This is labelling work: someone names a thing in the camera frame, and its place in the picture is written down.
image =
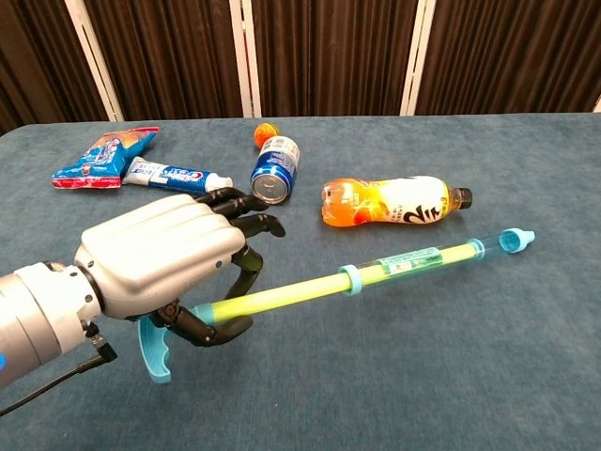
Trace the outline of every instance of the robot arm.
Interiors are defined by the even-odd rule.
[[[267,204],[233,188],[192,198],[172,195],[89,228],[74,263],[38,263],[0,278],[0,388],[93,338],[100,314],[150,315],[195,346],[225,343],[252,324],[248,317],[207,326],[179,297],[229,263],[240,276],[227,297],[244,294],[262,267],[246,239],[283,237],[273,216],[239,217]]]

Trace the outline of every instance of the plastic bottle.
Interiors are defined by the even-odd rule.
[[[471,190],[434,177],[366,181],[336,179],[321,192],[323,221],[336,227],[371,222],[428,224],[471,206]]]

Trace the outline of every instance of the light blue nozzle cap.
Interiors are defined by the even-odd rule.
[[[499,235],[499,244],[503,251],[510,254],[523,251],[526,246],[534,241],[536,236],[531,230],[521,228],[508,228]]]

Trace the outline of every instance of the blue felt surface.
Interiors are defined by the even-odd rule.
[[[212,170],[248,191],[258,120],[147,122],[158,163]],[[148,377],[136,327],[101,319],[119,353],[0,419],[2,450],[590,449],[601,447],[601,115],[276,119],[300,146],[297,186],[270,209],[288,235],[252,239],[254,290],[519,226],[520,255],[257,315],[220,348],[170,339],[173,381]],[[127,185],[57,191],[49,176],[101,134],[139,123],[27,126],[0,138],[0,274],[71,262],[87,227],[168,195]],[[473,190],[431,226],[340,230],[320,219],[338,177],[433,175]],[[234,268],[185,297],[218,300]],[[0,407],[91,353],[0,392]]]

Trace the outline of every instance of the soda can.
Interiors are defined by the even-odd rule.
[[[253,173],[253,194],[268,204],[279,204],[292,192],[297,178],[299,147],[290,138],[273,136],[259,153]]]

